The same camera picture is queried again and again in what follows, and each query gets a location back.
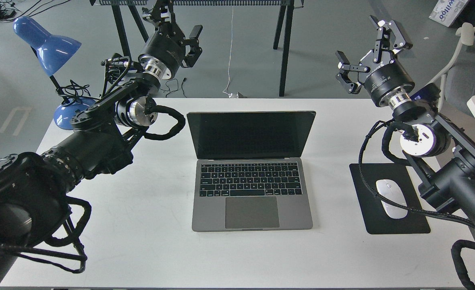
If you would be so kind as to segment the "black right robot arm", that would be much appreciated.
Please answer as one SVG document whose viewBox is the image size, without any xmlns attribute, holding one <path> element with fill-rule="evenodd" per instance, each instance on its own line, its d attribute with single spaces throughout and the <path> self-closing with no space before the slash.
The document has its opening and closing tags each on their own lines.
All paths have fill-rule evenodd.
<svg viewBox="0 0 475 290">
<path fill-rule="evenodd" d="M 405 68 L 397 59 L 412 44 L 395 20 L 379 20 L 370 15 L 377 30 L 374 47 L 358 64 L 351 64 L 337 51 L 336 79 L 346 92 L 358 94 L 365 88 L 377 107 L 390 107 L 392 119 L 377 121 L 359 150 L 359 176 L 366 189 L 379 200 L 413 213 L 465 224 L 475 229 L 475 142 L 440 112 L 442 98 L 431 80 L 416 93 Z M 422 181 L 420 196 L 435 211 L 414 209 L 388 199 L 373 189 L 363 173 L 363 154 L 369 139 L 385 127 L 381 151 L 392 162 L 412 167 Z M 461 257 L 464 248 L 475 250 L 475 242 L 458 240 L 451 248 L 455 271 L 464 288 L 475 290 Z"/>
</svg>

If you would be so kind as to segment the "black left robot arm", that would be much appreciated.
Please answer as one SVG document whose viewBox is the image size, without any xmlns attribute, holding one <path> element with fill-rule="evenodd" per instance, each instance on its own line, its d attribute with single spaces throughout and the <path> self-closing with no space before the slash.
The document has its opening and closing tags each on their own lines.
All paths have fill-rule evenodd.
<svg viewBox="0 0 475 290">
<path fill-rule="evenodd" d="M 17 258 L 84 272 L 80 235 L 92 207 L 68 193 L 84 179 L 130 165 L 141 138 L 170 139 L 186 124 L 180 112 L 157 105 L 152 95 L 161 80 L 194 66 L 202 53 L 203 27 L 196 25 L 186 38 L 174 2 L 158 0 L 152 9 L 142 8 L 142 19 L 155 33 L 132 60 L 119 7 L 112 3 L 112 9 L 124 54 L 103 62 L 110 87 L 101 99 L 72 117 L 72 134 L 55 147 L 0 158 L 0 283 Z"/>
</svg>

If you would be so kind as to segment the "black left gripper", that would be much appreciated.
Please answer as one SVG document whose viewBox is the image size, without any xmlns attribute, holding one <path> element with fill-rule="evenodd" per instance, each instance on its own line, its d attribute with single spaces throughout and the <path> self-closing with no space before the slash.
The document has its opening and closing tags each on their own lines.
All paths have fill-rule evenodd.
<svg viewBox="0 0 475 290">
<path fill-rule="evenodd" d="M 173 24 L 176 21 L 172 0 L 157 0 L 151 9 L 143 7 L 142 20 L 158 28 L 139 55 L 145 73 L 159 80 L 169 80 L 175 77 L 180 67 L 192 68 L 195 65 L 203 51 L 199 42 L 203 25 L 194 26 L 189 37 L 185 38 L 181 29 Z"/>
</svg>

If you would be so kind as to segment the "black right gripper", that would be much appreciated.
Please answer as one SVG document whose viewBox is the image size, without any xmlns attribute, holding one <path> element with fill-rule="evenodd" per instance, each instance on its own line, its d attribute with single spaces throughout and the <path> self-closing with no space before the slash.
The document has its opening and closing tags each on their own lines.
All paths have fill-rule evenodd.
<svg viewBox="0 0 475 290">
<path fill-rule="evenodd" d="M 406 32 L 397 21 L 379 20 L 373 15 L 369 19 L 378 32 L 373 50 L 357 65 L 351 65 L 344 52 L 336 51 L 339 69 L 336 79 L 350 94 L 358 94 L 362 84 L 374 105 L 384 107 L 387 102 L 382 99 L 386 94 L 397 88 L 403 88 L 409 93 L 415 86 L 415 82 L 397 59 L 398 53 L 410 50 L 413 44 L 405 38 Z M 360 82 L 353 82 L 348 77 L 353 72 L 360 74 Z"/>
</svg>

